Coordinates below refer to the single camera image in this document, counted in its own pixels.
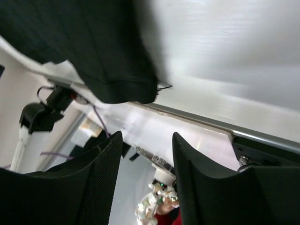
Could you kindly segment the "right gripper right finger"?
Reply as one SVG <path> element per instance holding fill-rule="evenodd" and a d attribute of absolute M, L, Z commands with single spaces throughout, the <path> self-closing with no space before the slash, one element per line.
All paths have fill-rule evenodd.
<path fill-rule="evenodd" d="M 172 136 L 173 161 L 185 225 L 297 225 L 300 173 L 229 169 Z"/>

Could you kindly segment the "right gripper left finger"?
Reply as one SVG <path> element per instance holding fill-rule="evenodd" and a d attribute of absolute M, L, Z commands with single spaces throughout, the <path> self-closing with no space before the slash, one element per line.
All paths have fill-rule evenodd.
<path fill-rule="evenodd" d="M 20 174 L 1 169 L 1 224 L 108 224 L 122 144 L 118 131 L 45 172 Z"/>

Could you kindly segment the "black pleated skirt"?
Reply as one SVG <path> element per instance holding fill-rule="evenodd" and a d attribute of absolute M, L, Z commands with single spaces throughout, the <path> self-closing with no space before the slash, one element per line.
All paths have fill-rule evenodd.
<path fill-rule="evenodd" d="M 104 103 L 157 98 L 157 70 L 130 0 L 3 0 L 0 34 L 38 63 L 69 61 Z"/>

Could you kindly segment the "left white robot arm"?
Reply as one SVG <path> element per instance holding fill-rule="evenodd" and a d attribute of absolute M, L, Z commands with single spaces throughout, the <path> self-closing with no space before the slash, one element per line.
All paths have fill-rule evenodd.
<path fill-rule="evenodd" d="M 54 124 L 64 117 L 77 94 L 70 88 L 55 85 L 37 90 L 39 102 L 27 104 L 21 113 L 19 138 L 10 170 L 16 173 L 35 172 L 39 158 Z"/>

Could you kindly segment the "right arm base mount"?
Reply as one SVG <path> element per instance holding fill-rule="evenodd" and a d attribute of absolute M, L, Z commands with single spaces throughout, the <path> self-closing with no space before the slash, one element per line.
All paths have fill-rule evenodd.
<path fill-rule="evenodd" d="M 240 173 L 249 168 L 260 167 L 300 173 L 300 156 L 297 153 L 242 137 L 235 137 L 232 147 L 240 164 Z"/>

